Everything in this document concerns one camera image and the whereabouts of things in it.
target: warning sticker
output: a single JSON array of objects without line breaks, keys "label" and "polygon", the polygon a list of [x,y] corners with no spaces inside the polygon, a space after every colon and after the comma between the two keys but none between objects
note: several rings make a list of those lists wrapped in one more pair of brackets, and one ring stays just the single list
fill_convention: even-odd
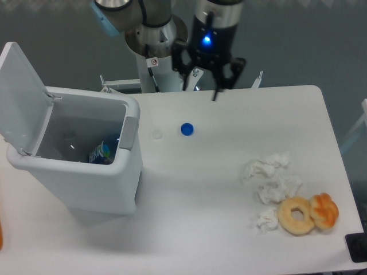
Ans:
[{"label": "warning sticker", "polygon": [[157,57],[147,58],[146,61],[147,61],[148,68],[158,66],[158,58]]}]

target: blue led light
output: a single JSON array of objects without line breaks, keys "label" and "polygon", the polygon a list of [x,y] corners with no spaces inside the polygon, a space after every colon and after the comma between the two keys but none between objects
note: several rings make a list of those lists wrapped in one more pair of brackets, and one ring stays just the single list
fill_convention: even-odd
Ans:
[{"label": "blue led light", "polygon": [[202,39],[202,43],[203,43],[204,46],[210,46],[212,44],[212,40],[210,39],[209,36],[205,36]]}]

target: blue bottle cap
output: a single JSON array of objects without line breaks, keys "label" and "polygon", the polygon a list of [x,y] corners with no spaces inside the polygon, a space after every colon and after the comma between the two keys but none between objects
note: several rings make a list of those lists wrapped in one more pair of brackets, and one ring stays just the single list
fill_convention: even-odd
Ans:
[{"label": "blue bottle cap", "polygon": [[181,125],[181,133],[185,136],[191,136],[194,132],[194,127],[191,123],[183,123]]}]

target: orange pastry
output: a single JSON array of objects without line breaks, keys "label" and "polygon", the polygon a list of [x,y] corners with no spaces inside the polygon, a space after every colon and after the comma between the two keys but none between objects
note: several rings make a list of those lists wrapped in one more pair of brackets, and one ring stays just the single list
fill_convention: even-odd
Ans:
[{"label": "orange pastry", "polygon": [[[303,214],[303,219],[293,218],[292,211],[299,210]],[[295,235],[302,235],[310,232],[315,224],[310,217],[310,203],[302,197],[285,199],[279,206],[278,220],[280,224]]]},{"label": "orange pastry", "polygon": [[329,194],[321,193],[310,199],[310,215],[318,228],[329,229],[334,226],[339,210]]}]

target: gray floor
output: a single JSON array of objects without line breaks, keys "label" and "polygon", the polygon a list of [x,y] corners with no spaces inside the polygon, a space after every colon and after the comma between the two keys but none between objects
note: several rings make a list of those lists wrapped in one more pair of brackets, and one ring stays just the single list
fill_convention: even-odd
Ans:
[{"label": "gray floor", "polygon": [[[174,2],[174,13],[190,29],[194,1]],[[138,78],[123,36],[106,36],[88,5],[2,0],[0,48],[17,41],[45,85],[99,91],[99,74],[105,80]],[[262,87],[319,86],[341,142],[367,98],[366,15],[366,0],[245,1],[232,53],[248,65],[236,87],[250,87],[260,70]],[[210,75],[202,87],[213,88]],[[357,205],[367,202],[367,139],[343,160]]]}]

